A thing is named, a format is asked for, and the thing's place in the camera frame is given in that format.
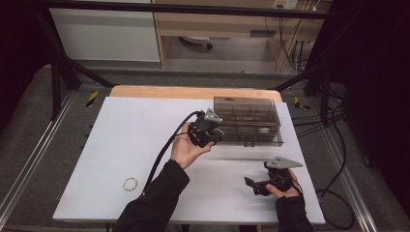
white tabletop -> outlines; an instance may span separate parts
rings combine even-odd
[[[285,103],[277,103],[281,147],[217,145],[186,169],[190,183],[171,222],[267,224],[277,222],[273,195],[256,196],[244,177],[268,180],[264,160],[281,156],[302,163],[294,168],[311,223],[324,223],[305,160]],[[213,108],[210,100],[105,99],[86,146],[53,218],[66,222],[114,222],[142,192],[151,167],[169,136],[193,111]],[[164,154],[157,174],[170,157]],[[134,177],[138,186],[123,189]]]

aluminum frame rail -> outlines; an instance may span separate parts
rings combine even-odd
[[[348,16],[342,13],[328,13],[318,11],[294,11],[277,9],[255,9],[236,7],[195,6],[177,4],[146,4],[146,3],[118,3],[118,2],[90,2],[67,0],[30,0],[33,6],[43,6],[57,9],[77,9],[117,12],[151,12],[151,13],[178,13],[202,15],[242,15],[242,16],[269,16],[292,17],[310,19],[328,19]]]

black jacket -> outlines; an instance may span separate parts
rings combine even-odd
[[[114,225],[114,232],[162,232],[171,218],[179,195],[190,182],[180,165],[170,160],[160,175],[130,202]],[[277,200],[279,231],[313,231],[301,197]]]

person's left hand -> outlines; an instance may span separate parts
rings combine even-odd
[[[181,128],[180,135],[177,135],[172,142],[171,159],[175,160],[183,169],[189,167],[199,156],[211,151],[214,142],[210,142],[205,147],[197,147],[190,142],[188,137],[188,127],[190,123],[185,123]]]

black stand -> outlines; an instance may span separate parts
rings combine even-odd
[[[78,79],[75,71],[83,73],[93,80],[97,81],[104,87],[114,87],[113,84],[97,74],[87,70],[83,66],[76,63],[69,56],[67,56],[61,41],[58,38],[55,30],[50,26],[49,20],[47,20],[45,13],[47,8],[40,6],[29,5],[34,18],[42,28],[44,35],[47,39],[47,43],[51,48],[51,56],[54,62],[51,63],[51,75],[52,75],[52,95],[53,95],[53,112],[51,120],[55,119],[61,110],[61,88],[60,77],[64,80],[69,89],[78,89],[81,86],[81,82]]]

